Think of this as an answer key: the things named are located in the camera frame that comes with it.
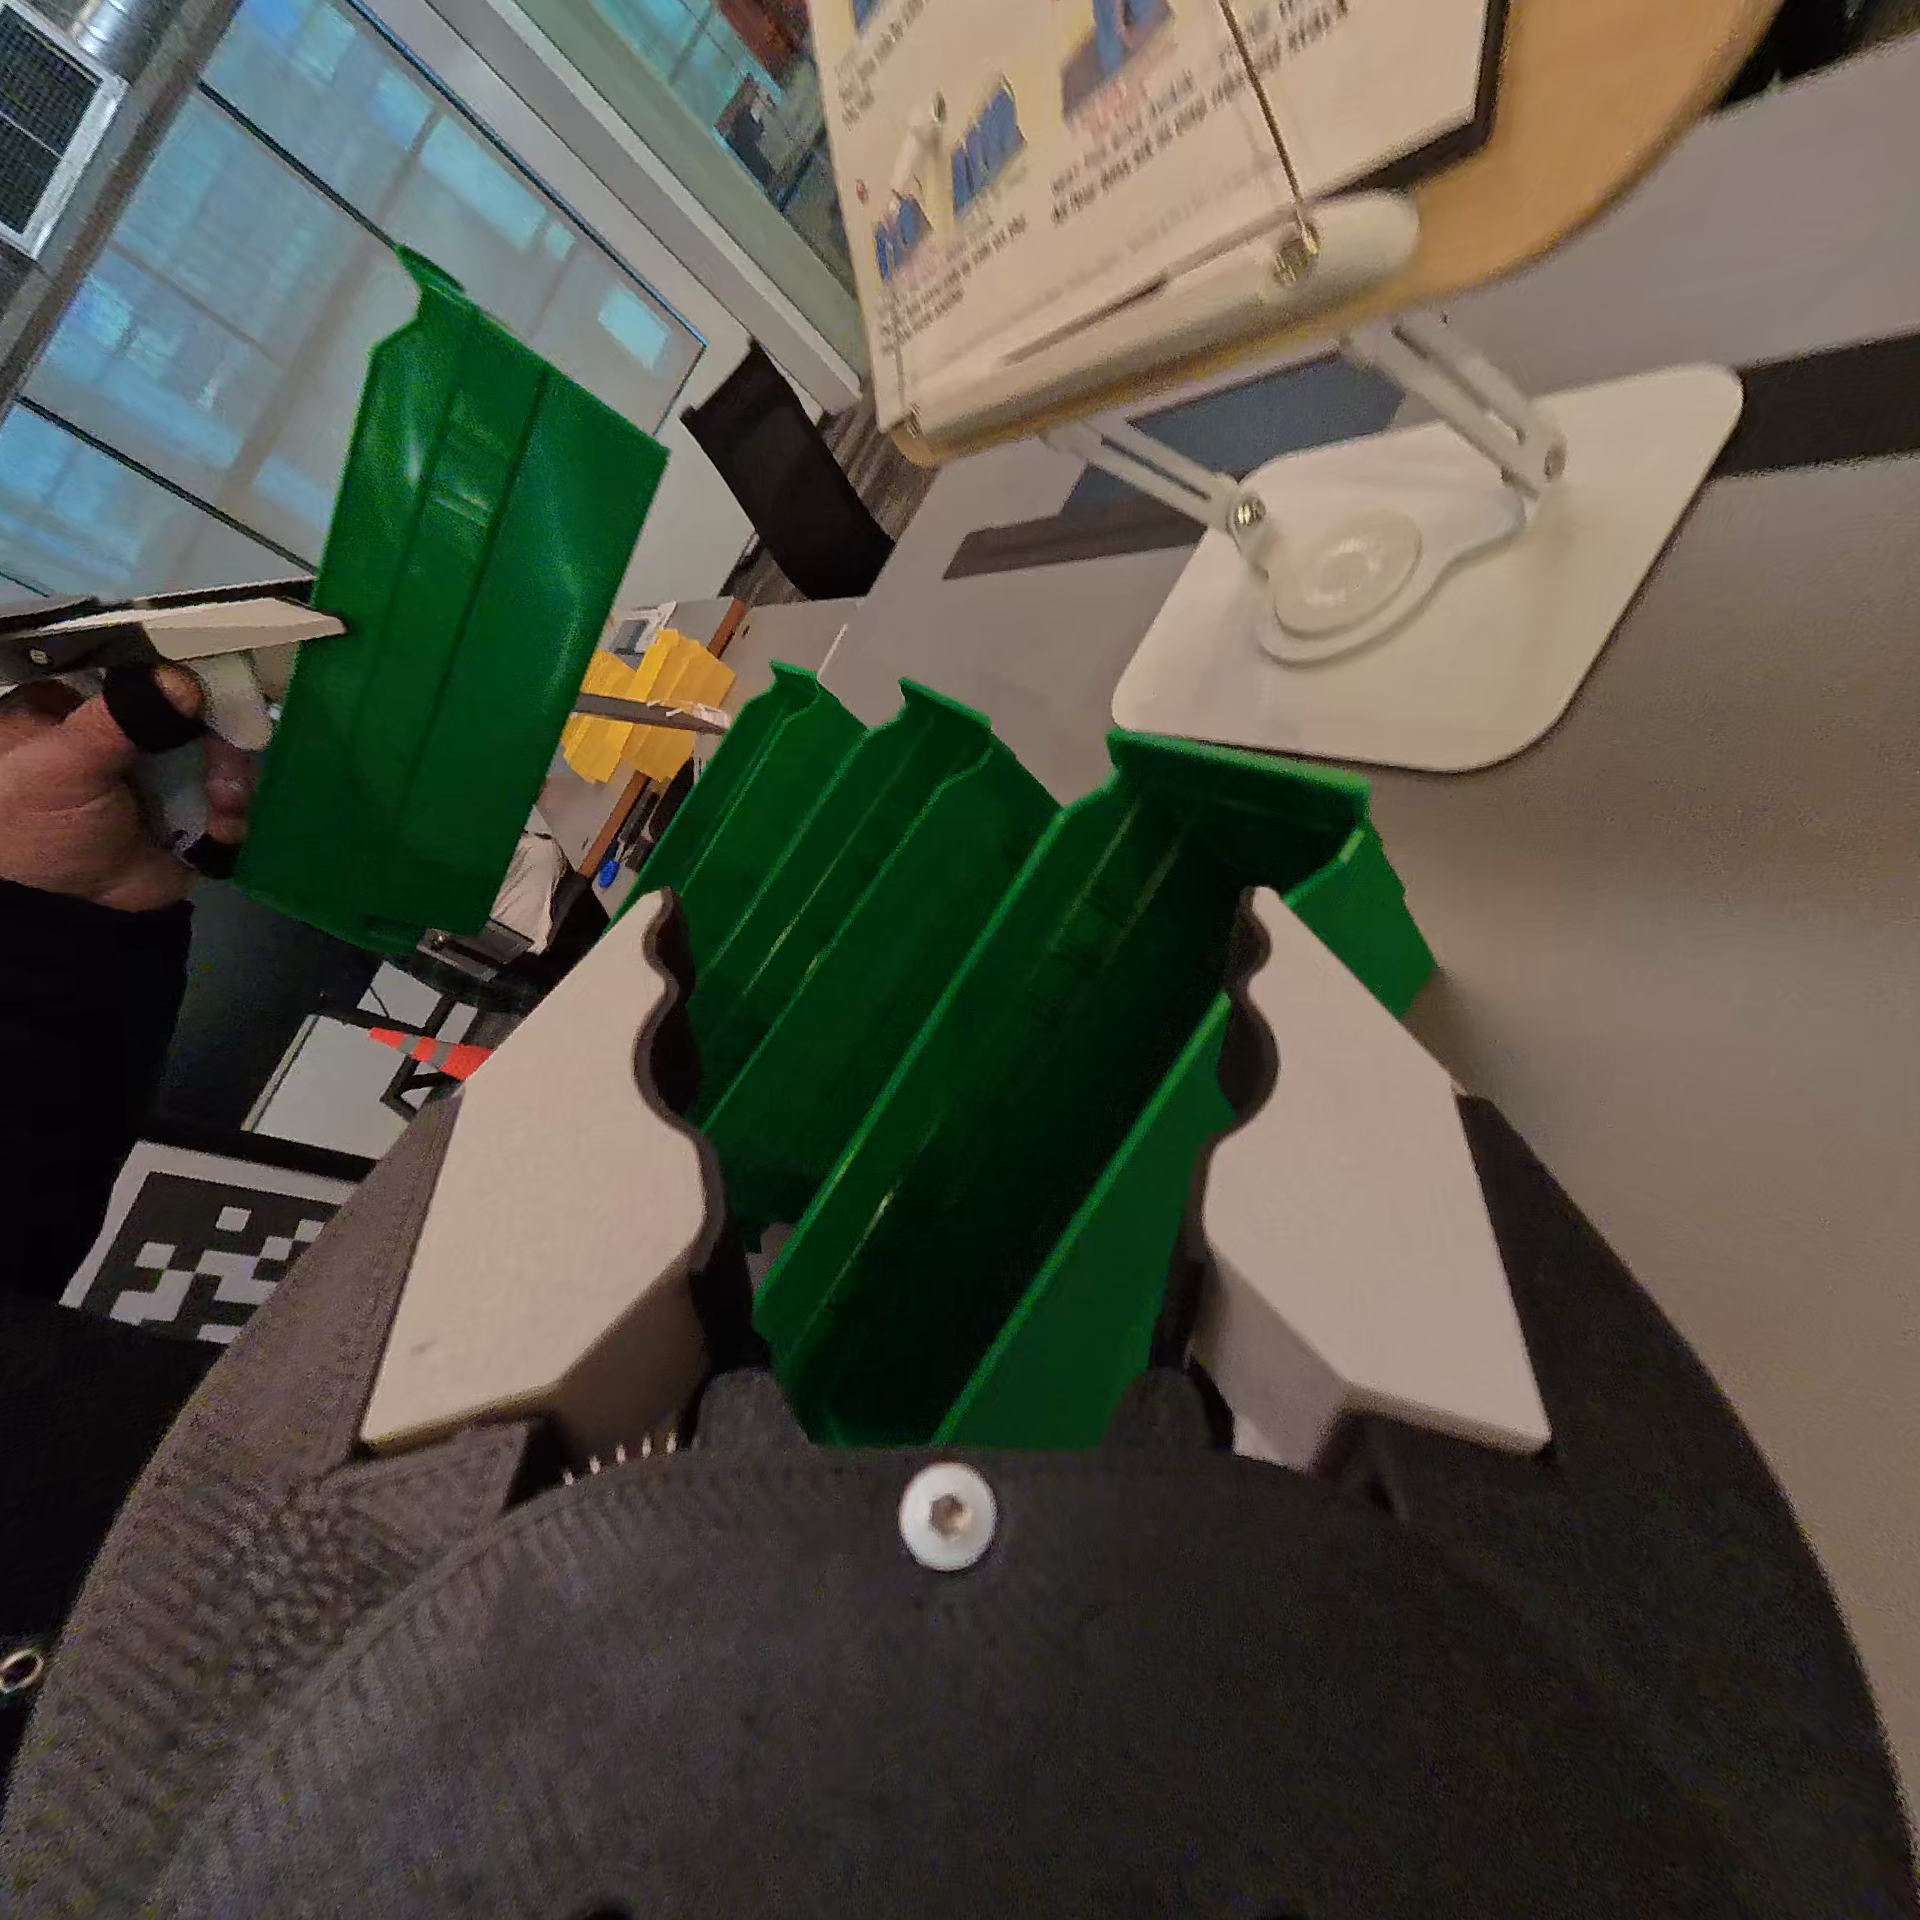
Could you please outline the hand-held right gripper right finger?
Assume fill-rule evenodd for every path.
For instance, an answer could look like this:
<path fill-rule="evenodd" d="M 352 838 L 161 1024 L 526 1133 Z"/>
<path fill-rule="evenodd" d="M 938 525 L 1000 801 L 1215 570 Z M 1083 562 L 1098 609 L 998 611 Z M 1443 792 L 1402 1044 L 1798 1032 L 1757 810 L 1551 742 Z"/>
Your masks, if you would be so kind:
<path fill-rule="evenodd" d="M 1551 1428 L 1450 1075 L 1283 899 L 1240 900 L 1255 1088 L 1207 1154 L 1190 1356 L 1235 1449 L 1331 1473 L 1360 1420 L 1511 1457 Z"/>

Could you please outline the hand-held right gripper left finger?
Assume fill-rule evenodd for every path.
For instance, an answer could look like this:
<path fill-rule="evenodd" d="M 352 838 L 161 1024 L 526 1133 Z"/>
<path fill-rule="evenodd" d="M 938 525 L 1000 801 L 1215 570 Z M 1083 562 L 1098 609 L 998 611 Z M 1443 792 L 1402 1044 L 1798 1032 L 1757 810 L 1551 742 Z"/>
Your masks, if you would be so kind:
<path fill-rule="evenodd" d="M 657 1449 L 709 1368 L 727 1220 L 690 1123 L 679 896 L 632 896 L 455 1097 L 360 1422 L 395 1457 L 539 1422 L 567 1458 Z"/>

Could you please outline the green plastic bin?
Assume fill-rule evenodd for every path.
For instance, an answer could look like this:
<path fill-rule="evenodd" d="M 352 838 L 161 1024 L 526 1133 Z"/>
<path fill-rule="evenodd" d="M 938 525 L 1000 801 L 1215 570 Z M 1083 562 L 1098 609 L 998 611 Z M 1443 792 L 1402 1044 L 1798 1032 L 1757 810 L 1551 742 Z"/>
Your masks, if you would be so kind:
<path fill-rule="evenodd" d="M 719 736 L 630 894 L 632 906 L 656 891 L 679 900 L 699 1014 L 717 1012 L 727 946 L 865 736 L 813 672 L 775 662 L 773 674 Z"/>
<path fill-rule="evenodd" d="M 1146 1368 L 1218 1084 L 1240 899 L 1392 1018 L 1433 953 L 1362 776 L 1112 731 L 1055 806 L 758 1293 L 830 1449 L 1087 1449 Z"/>
<path fill-rule="evenodd" d="M 395 957 L 488 924 L 667 453 L 398 246 L 235 885 Z"/>
<path fill-rule="evenodd" d="M 752 1256 L 799 1226 L 1055 813 L 985 714 L 905 678 L 697 961 L 694 1123 Z"/>

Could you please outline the person's left forearm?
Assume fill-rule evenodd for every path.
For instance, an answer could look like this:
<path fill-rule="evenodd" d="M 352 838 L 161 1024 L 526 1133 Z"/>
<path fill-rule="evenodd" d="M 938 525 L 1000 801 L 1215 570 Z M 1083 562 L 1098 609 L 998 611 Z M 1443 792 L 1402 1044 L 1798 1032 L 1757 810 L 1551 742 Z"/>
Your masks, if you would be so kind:
<path fill-rule="evenodd" d="M 1 885 L 1 1286 L 59 1302 L 150 1114 L 192 907 Z"/>

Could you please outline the yellow plastic bins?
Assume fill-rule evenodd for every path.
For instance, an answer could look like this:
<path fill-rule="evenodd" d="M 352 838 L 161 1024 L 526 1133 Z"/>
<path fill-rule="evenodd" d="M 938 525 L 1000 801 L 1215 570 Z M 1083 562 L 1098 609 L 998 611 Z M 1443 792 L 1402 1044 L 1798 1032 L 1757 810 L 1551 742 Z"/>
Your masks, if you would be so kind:
<path fill-rule="evenodd" d="M 677 629 L 659 629 L 635 659 L 600 652 L 587 666 L 582 697 L 659 708 L 664 721 L 578 708 L 561 730 L 559 756 L 587 784 L 642 778 L 667 786 L 694 755 L 697 731 L 682 723 L 719 714 L 734 683 L 723 659 Z"/>

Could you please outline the person's left hand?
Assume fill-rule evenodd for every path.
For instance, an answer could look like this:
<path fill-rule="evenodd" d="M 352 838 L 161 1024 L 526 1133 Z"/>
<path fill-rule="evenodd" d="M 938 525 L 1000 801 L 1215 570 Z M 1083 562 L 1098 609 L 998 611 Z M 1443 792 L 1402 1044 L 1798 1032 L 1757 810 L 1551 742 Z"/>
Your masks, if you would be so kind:
<path fill-rule="evenodd" d="M 199 885 L 161 843 L 134 789 L 139 749 L 102 694 L 62 683 L 1 702 L 1 882 L 129 915 Z"/>

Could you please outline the black chair back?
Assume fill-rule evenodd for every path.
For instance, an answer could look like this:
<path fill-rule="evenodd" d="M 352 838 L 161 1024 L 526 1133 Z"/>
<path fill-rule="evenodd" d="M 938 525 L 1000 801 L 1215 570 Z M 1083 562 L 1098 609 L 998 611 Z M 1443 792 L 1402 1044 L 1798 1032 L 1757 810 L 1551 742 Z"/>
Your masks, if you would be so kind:
<path fill-rule="evenodd" d="M 873 590 L 896 545 L 755 340 L 705 401 L 680 412 L 680 422 L 801 598 Z"/>

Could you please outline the black white marker board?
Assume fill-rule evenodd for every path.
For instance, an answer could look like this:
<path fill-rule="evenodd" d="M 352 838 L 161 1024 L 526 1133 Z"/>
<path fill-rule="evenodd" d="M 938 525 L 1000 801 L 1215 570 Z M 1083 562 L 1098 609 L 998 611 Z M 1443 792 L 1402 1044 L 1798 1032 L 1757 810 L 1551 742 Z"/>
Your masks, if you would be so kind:
<path fill-rule="evenodd" d="M 352 1188 L 305 1169 L 137 1142 L 59 1306 L 159 1338 L 229 1347 Z"/>

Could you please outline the white vent box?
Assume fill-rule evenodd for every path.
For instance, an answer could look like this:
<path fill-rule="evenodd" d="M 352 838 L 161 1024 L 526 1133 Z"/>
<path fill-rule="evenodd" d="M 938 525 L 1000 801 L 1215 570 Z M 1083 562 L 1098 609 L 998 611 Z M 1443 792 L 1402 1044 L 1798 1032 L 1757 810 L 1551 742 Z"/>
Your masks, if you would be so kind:
<path fill-rule="evenodd" d="M 1 240 L 39 259 L 127 83 L 33 8 L 1 4 Z"/>

